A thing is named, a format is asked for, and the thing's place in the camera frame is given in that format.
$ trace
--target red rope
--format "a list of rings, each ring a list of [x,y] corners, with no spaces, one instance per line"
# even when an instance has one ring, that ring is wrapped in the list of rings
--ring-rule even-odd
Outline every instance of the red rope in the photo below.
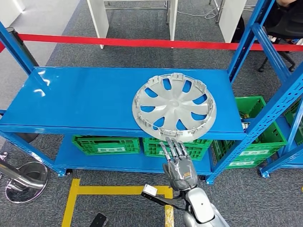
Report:
[[[184,49],[211,49],[211,50],[236,50],[238,44],[232,43],[215,43],[215,42],[198,42],[198,41],[169,41],[156,39],[113,39],[113,38],[95,38],[95,37],[79,37],[79,36],[62,36],[62,35],[32,35],[19,34],[23,41],[66,43],[66,44],[103,44],[110,46],[131,46],[131,47],[161,47],[161,48],[184,48]],[[301,45],[276,44],[274,45],[277,51],[303,51]],[[261,51],[260,44],[253,44],[252,51]]]
[[[0,53],[2,52],[2,50],[4,50],[5,48],[5,47],[2,42],[0,42]]]

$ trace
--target green crate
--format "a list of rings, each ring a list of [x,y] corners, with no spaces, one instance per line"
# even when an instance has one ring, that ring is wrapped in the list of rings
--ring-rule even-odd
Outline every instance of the green crate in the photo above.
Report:
[[[215,150],[215,154],[218,158],[218,155],[223,154],[222,150],[227,150],[227,144],[224,140],[214,140],[212,145]],[[264,158],[260,158],[260,155],[250,155],[246,158],[236,158],[233,162],[230,163],[227,169],[235,169],[235,168],[253,168],[256,167],[262,162]]]
[[[73,143],[86,155],[140,153],[138,138],[73,136]]]
[[[255,118],[266,105],[261,96],[236,98],[236,102],[243,118]],[[235,140],[215,140],[212,144],[217,160],[220,160],[235,142]],[[234,162],[255,161],[254,164],[243,168],[255,167],[257,161],[263,162],[264,159],[271,157],[286,144],[286,139],[282,134],[278,125],[274,122],[237,157]]]
[[[289,123],[290,126],[292,126],[293,120],[295,119],[295,116],[296,114],[296,111],[300,104],[300,99],[295,102],[292,104],[291,107],[289,107],[288,110],[285,112],[285,118],[286,119],[287,123]],[[298,130],[296,131],[295,135],[295,141],[298,144],[302,144],[303,143],[303,122],[301,119],[300,124],[298,127]]]
[[[144,154],[150,157],[164,157],[164,152],[159,145],[160,140],[155,138],[143,138]],[[211,145],[212,140],[194,140],[193,142],[186,142],[184,146],[187,148],[188,155],[193,160],[202,160],[206,151]]]

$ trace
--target robot finger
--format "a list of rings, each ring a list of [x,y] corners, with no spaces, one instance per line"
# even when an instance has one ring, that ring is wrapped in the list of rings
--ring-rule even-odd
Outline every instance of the robot finger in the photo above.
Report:
[[[178,157],[176,153],[176,149],[175,148],[174,144],[172,142],[172,140],[169,137],[166,137],[165,140],[169,146],[169,149],[171,150],[171,153],[173,158]]]
[[[183,153],[181,151],[181,148],[180,147],[179,143],[177,142],[175,138],[172,138],[172,141],[174,143],[175,147],[177,150],[178,156],[182,157]]]
[[[168,162],[169,162],[169,161],[171,161],[171,160],[172,160],[172,159],[171,159],[171,156],[169,154],[169,152],[167,152],[166,147],[165,146],[165,144],[162,143],[162,142],[160,142],[160,145],[161,145],[162,149],[163,150],[164,155],[165,155],[165,157],[166,158],[166,160],[167,160]]]
[[[181,141],[179,142],[179,144],[181,145],[182,152],[184,156],[188,156],[187,151],[186,150],[186,147],[184,146],[184,144]]]

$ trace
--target robotic arm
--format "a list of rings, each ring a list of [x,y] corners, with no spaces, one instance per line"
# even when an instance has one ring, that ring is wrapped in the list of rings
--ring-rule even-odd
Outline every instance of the robotic arm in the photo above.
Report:
[[[163,170],[169,177],[171,186],[180,192],[174,199],[163,199],[156,196],[154,187],[146,184],[141,192],[142,196],[160,205],[171,205],[178,210],[184,210],[184,221],[186,227],[229,227],[229,225],[212,203],[204,190],[197,186],[198,176],[191,158],[187,154],[182,142],[165,138],[172,156],[166,146],[160,142],[167,160]],[[175,205],[177,201],[184,200],[185,209]]]

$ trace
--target yellow floor tape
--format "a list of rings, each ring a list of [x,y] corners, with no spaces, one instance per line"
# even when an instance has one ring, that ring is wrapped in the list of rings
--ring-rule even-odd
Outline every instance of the yellow floor tape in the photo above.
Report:
[[[143,186],[80,186],[80,179],[73,179],[67,199],[62,227],[70,227],[77,195],[141,195]],[[158,195],[172,199],[172,189],[168,186],[155,186]],[[174,209],[165,206],[165,227],[174,227]]]

